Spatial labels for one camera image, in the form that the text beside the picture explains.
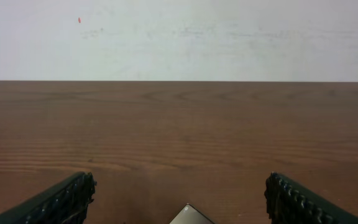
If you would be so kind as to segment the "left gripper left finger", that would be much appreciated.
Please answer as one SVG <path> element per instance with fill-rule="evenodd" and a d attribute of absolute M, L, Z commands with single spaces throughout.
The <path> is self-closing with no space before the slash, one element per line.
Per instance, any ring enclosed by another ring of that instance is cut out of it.
<path fill-rule="evenodd" d="M 76 172 L 0 213 L 0 224 L 83 224 L 96 186 L 92 173 Z"/>

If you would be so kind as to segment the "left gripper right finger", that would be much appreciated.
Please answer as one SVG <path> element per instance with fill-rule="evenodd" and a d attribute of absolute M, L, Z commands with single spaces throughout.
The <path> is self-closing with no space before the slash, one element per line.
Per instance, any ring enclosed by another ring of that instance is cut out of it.
<path fill-rule="evenodd" d="M 272 172 L 265 181 L 272 224 L 358 224 L 358 217 L 337 207 L 287 176 Z"/>

